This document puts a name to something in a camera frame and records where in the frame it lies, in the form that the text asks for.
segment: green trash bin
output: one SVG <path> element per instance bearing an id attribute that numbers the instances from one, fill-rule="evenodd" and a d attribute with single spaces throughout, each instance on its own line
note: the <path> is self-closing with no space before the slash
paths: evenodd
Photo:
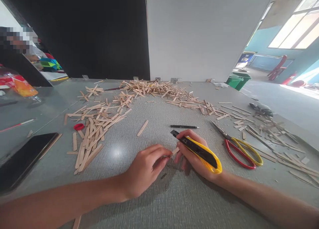
<path id="1" fill-rule="evenodd" d="M 238 91 L 242 89 L 242 87 L 245 85 L 245 83 L 247 83 L 248 80 L 252 79 L 249 74 L 237 73 L 237 72 L 233 72 L 233 74 L 243 77 L 244 79 L 243 81 L 239 82 L 238 85 L 236 86 L 235 89 L 237 89 Z"/>
<path id="2" fill-rule="evenodd" d="M 237 85 L 243 80 L 244 79 L 242 77 L 239 77 L 238 75 L 230 74 L 226 84 L 236 89 Z"/>

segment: yellow utility knife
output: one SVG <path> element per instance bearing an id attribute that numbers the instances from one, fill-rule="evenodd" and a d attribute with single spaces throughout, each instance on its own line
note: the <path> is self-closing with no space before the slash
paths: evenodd
<path id="1" fill-rule="evenodd" d="M 170 132 L 176 137 L 179 132 Z M 182 137 L 179 141 L 191 150 L 212 173 L 220 174 L 223 171 L 222 164 L 218 157 L 206 146 L 192 140 L 190 137 Z"/>

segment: red object on floor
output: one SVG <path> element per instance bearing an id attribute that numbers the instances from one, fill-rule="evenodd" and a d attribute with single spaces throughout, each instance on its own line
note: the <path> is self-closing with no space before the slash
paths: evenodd
<path id="1" fill-rule="evenodd" d="M 285 79 L 284 82 L 282 82 L 282 84 L 287 85 L 290 83 L 290 81 L 293 80 L 294 77 L 297 76 L 297 72 L 293 73 L 289 78 Z"/>
<path id="2" fill-rule="evenodd" d="M 290 86 L 296 87 L 296 88 L 300 88 L 300 87 L 303 87 L 303 86 L 306 86 L 306 85 L 307 85 L 307 82 L 305 82 L 303 80 L 298 80 L 298 81 L 295 81 L 295 82 L 291 83 Z"/>
<path id="3" fill-rule="evenodd" d="M 50 58 L 50 59 L 55 59 L 51 54 L 49 54 L 49 53 L 44 53 L 48 58 Z"/>
<path id="4" fill-rule="evenodd" d="M 280 63 L 269 74 L 267 74 L 269 81 L 273 81 L 278 75 L 280 75 L 286 69 L 286 67 L 282 67 L 286 60 L 287 55 L 284 55 Z"/>
<path id="5" fill-rule="evenodd" d="M 75 124 L 73 127 L 76 131 L 84 129 L 84 124 Z"/>

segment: red object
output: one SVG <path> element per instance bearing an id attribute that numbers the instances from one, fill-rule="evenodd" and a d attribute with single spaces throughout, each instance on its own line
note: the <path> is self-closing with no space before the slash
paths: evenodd
<path id="1" fill-rule="evenodd" d="M 76 131 L 84 129 L 84 124 L 75 124 L 73 127 Z"/>
<path id="2" fill-rule="evenodd" d="M 298 80 L 298 81 L 295 81 L 295 82 L 291 83 L 290 86 L 296 87 L 296 88 L 300 88 L 300 87 L 304 87 L 306 85 L 307 85 L 307 82 L 305 82 L 303 80 Z"/>
<path id="3" fill-rule="evenodd" d="M 48 58 L 50 58 L 50 59 L 55 59 L 51 54 L 49 54 L 49 53 L 44 53 Z"/>
<path id="4" fill-rule="evenodd" d="M 282 84 L 287 85 L 290 83 L 290 81 L 293 80 L 294 77 L 297 76 L 297 72 L 293 73 L 289 78 L 285 79 L 284 82 L 282 82 Z"/>
<path id="5" fill-rule="evenodd" d="M 22 97 L 32 97 L 38 94 L 18 72 L 10 68 L 3 67 L 0 64 L 0 85 L 6 85 L 12 88 Z"/>
<path id="6" fill-rule="evenodd" d="M 278 75 L 280 75 L 286 69 L 286 67 L 282 67 L 286 60 L 287 55 L 284 55 L 280 63 L 269 74 L 267 74 L 269 81 L 273 81 Z"/>
<path id="7" fill-rule="evenodd" d="M 228 139 L 225 139 L 224 141 L 225 141 L 225 145 L 226 145 L 227 151 L 229 152 L 230 156 L 232 156 L 232 158 L 233 158 L 240 166 L 242 166 L 243 168 L 246 168 L 246 169 L 251 169 L 251 170 L 256 169 L 256 165 L 254 164 L 254 162 L 253 162 L 250 158 L 248 158 L 239 148 L 237 148 L 235 145 L 233 145 Z M 232 153 L 232 151 L 230 150 L 229 145 L 230 145 L 233 149 L 235 149 L 241 156 L 243 156 L 243 157 L 246 159 L 246 161 L 251 164 L 251 166 L 246 165 L 246 164 L 242 163 L 241 161 L 239 161 L 239 160 L 235 157 L 235 155 Z"/>

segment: smartphone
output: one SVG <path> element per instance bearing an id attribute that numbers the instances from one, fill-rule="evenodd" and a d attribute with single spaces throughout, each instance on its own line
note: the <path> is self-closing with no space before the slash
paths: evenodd
<path id="1" fill-rule="evenodd" d="M 58 135 L 49 133 L 32 137 L 0 167 L 1 194 L 18 187 Z"/>

